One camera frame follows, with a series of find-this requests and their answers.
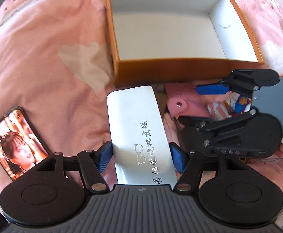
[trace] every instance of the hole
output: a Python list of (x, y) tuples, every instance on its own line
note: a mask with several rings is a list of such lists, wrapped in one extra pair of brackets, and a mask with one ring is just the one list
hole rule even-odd
[(240, 74), (234, 75), (234, 79), (240, 80), (240, 81), (243, 81), (243, 82), (249, 83), (249, 84), (253, 84), (253, 83), (254, 83), (254, 80), (253, 80), (253, 79), (247, 78), (247, 77), (242, 76), (242, 75), (240, 75)]
[(246, 170), (246, 166), (242, 165), (241, 162), (239, 164), (236, 164), (231, 159), (226, 159), (226, 168), (227, 168), (227, 170), (231, 170), (231, 171)]
[(252, 75), (253, 74), (253, 70), (248, 70), (248, 71), (239, 71), (242, 74), (248, 74), (248, 75)]
[(219, 136), (221, 134), (224, 134), (226, 132), (229, 132), (229, 131), (232, 131), (232, 130), (241, 129), (241, 128), (243, 128), (246, 125), (246, 123), (247, 123), (247, 121), (231, 124), (231, 125), (229, 125), (227, 127), (224, 127), (224, 128), (222, 128), (220, 130), (217, 130), (216, 132), (213, 133), (213, 136), (217, 137), (217, 136)]
[(233, 136), (233, 137), (218, 140), (217, 143), (219, 145), (222, 145), (222, 144), (241, 145), (241, 140), (240, 140), (240, 136)]

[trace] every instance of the textured grip surface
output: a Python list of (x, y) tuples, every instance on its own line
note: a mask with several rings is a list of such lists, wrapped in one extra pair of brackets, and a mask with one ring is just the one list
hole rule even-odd
[(282, 231), (274, 224), (257, 229), (236, 229), (221, 225), (206, 216), (192, 197), (175, 194), (167, 185), (117, 185), (108, 194), (94, 195), (79, 214), (60, 225), (33, 229), (10, 224), (3, 232), (280, 233)]

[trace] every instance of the open cardboard box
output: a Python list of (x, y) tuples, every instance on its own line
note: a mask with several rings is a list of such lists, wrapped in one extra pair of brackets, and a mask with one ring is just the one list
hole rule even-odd
[(226, 77), (263, 64), (234, 0), (107, 0), (117, 86)]

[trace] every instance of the smartphone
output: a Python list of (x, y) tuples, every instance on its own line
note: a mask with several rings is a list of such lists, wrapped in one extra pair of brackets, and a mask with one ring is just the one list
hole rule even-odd
[(48, 149), (25, 115), (15, 106), (0, 120), (0, 164), (12, 180), (48, 156)]

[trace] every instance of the pink bedding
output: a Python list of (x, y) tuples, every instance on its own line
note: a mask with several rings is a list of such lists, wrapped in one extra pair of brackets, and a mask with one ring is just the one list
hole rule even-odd
[[(282, 2), (236, 2), (266, 64), (283, 75)], [(110, 140), (106, 96), (115, 88), (106, 26), (105, 0), (6, 0), (0, 8), (0, 118), (23, 106), (50, 150), (65, 156)], [(170, 141), (177, 140), (168, 118), (164, 124)], [(282, 167), (254, 168), (283, 190)], [(113, 162), (104, 177), (111, 187), (116, 183)], [(0, 165), (0, 192), (10, 182)]]

